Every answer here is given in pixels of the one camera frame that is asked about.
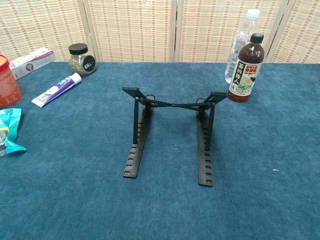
table surface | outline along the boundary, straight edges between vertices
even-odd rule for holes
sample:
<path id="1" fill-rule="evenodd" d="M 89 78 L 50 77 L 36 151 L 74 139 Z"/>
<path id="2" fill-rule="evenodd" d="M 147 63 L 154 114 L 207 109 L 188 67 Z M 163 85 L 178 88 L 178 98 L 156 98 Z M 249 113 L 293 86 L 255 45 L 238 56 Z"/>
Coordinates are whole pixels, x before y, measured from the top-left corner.
<path id="1" fill-rule="evenodd" d="M 31 100 L 68 64 L 19 79 L 27 151 L 0 157 L 0 239 L 319 239 L 318 64 L 264 64 L 247 103 L 216 106 L 213 187 L 198 185 L 196 113 L 182 108 L 153 111 L 138 176 L 123 177 L 134 99 L 122 86 L 193 103 L 228 90 L 225 67 L 98 63 L 43 108 Z"/>

toothpaste tube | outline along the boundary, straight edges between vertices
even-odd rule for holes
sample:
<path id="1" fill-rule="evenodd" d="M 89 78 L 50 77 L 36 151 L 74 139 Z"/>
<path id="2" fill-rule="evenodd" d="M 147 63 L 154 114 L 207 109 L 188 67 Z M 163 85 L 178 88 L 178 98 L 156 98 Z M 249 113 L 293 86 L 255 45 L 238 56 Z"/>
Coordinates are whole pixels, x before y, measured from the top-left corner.
<path id="1" fill-rule="evenodd" d="M 58 82 L 56 85 L 52 86 L 50 89 L 40 94 L 34 98 L 31 102 L 42 108 L 47 103 L 51 102 L 56 97 L 59 97 L 68 89 L 72 88 L 74 85 L 81 82 L 81 77 L 78 73 L 74 73 L 71 76 Z"/>

water bottle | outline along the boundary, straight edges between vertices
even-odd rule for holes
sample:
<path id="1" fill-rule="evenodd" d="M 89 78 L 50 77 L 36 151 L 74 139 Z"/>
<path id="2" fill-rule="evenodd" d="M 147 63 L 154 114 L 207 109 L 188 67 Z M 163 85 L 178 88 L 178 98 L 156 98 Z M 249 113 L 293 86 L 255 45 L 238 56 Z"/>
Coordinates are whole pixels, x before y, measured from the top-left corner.
<path id="1" fill-rule="evenodd" d="M 239 30 L 233 40 L 231 54 L 228 58 L 228 62 L 225 69 L 225 81 L 230 84 L 231 77 L 235 70 L 235 65 L 238 59 L 239 51 L 249 43 L 251 35 L 253 33 L 261 33 L 261 30 L 257 24 L 257 19 L 260 16 L 258 9 L 249 9 L 246 13 L 246 21 L 240 26 Z"/>
<path id="2" fill-rule="evenodd" d="M 6 154 L 6 146 L 5 146 L 6 136 L 7 136 L 7 131 L 0 130 L 0 156 L 3 156 Z"/>

snack bag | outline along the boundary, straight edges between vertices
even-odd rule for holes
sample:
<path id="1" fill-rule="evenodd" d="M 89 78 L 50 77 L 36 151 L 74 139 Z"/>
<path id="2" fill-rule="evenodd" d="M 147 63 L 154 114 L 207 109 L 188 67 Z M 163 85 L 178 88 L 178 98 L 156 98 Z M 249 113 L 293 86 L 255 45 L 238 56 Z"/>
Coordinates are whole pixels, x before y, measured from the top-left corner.
<path id="1" fill-rule="evenodd" d="M 0 156 L 27 149 L 15 143 L 21 108 L 0 110 Z"/>

black jar lid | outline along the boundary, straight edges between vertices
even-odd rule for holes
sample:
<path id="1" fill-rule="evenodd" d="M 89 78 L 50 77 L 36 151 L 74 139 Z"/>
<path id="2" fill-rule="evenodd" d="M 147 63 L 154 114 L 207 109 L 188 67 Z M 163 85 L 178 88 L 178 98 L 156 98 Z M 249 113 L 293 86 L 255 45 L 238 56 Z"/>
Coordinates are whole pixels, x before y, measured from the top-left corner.
<path id="1" fill-rule="evenodd" d="M 76 43 L 69 46 L 69 52 L 72 55 L 81 55 L 88 52 L 88 46 L 84 43 Z"/>

